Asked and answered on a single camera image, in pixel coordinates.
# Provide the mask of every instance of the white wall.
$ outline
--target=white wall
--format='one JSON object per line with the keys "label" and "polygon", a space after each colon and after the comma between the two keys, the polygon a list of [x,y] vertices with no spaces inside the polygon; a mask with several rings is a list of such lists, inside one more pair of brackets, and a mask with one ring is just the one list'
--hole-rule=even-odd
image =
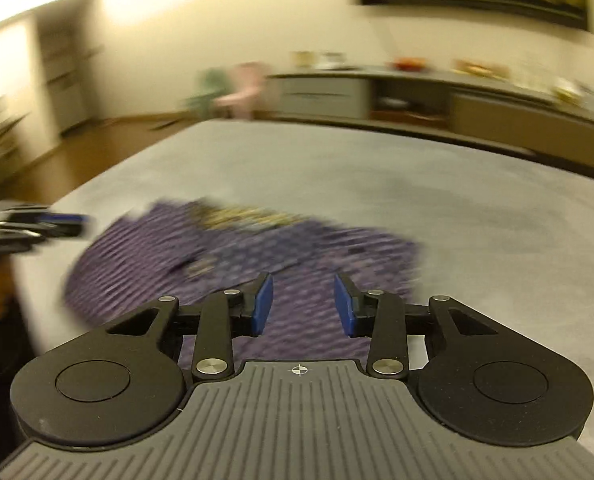
{"label": "white wall", "polygon": [[16,127],[24,161],[30,162],[59,142],[45,89],[36,20],[26,14],[0,28],[0,96],[10,116],[28,116]]}
{"label": "white wall", "polygon": [[594,84],[594,36],[528,18],[467,9],[368,8],[353,0],[91,0],[81,33],[101,116],[179,108],[197,70],[264,60],[281,70],[294,50],[347,52],[360,64],[391,58],[376,30],[387,26],[401,56],[440,68],[465,57],[517,66],[538,58],[554,73]]}

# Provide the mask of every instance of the purple cloth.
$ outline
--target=purple cloth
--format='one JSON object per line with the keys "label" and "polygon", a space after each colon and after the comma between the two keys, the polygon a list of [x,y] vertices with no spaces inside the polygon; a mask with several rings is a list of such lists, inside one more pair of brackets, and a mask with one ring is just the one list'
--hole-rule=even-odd
{"label": "purple cloth", "polygon": [[[235,365],[245,360],[354,358],[365,363],[370,340],[344,335],[334,307],[333,277],[347,272],[360,288],[410,298],[418,245],[371,228],[315,220],[261,232],[205,229],[193,203],[157,203],[139,219],[121,218],[84,252],[66,282],[66,304],[93,325],[162,295],[181,304],[222,288],[274,277],[264,334],[233,341]],[[192,361],[193,336],[179,359]]]}

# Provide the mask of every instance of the gray table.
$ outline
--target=gray table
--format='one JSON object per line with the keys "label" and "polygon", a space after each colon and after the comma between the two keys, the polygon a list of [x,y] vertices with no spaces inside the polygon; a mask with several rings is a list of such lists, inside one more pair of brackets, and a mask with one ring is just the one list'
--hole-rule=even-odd
{"label": "gray table", "polygon": [[[594,385],[594,181],[429,140],[282,123],[207,121],[55,204],[94,235],[161,198],[213,197],[378,226],[423,244],[416,300],[448,294],[572,359]],[[15,259],[38,350],[84,332],[61,301],[87,241]],[[424,362],[419,341],[413,366]],[[594,453],[594,409],[580,439]]]}

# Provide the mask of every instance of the cabinet drawer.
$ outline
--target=cabinet drawer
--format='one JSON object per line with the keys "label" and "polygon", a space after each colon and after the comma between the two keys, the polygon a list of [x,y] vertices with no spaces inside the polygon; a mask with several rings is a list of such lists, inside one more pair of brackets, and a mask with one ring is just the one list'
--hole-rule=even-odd
{"label": "cabinet drawer", "polygon": [[357,96],[284,94],[279,112],[283,114],[363,119],[367,117],[366,106],[366,100]]}
{"label": "cabinet drawer", "polygon": [[351,77],[291,77],[282,80],[282,93],[354,95],[367,85],[365,79]]}
{"label": "cabinet drawer", "polygon": [[594,124],[543,108],[457,94],[453,131],[594,168]]}

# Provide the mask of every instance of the white cabinet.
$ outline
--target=white cabinet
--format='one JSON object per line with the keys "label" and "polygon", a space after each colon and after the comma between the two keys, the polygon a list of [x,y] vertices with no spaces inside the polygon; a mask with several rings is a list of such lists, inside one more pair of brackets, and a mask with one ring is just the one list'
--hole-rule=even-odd
{"label": "white cabinet", "polygon": [[352,77],[293,77],[278,80],[278,112],[288,115],[367,119],[369,81]]}

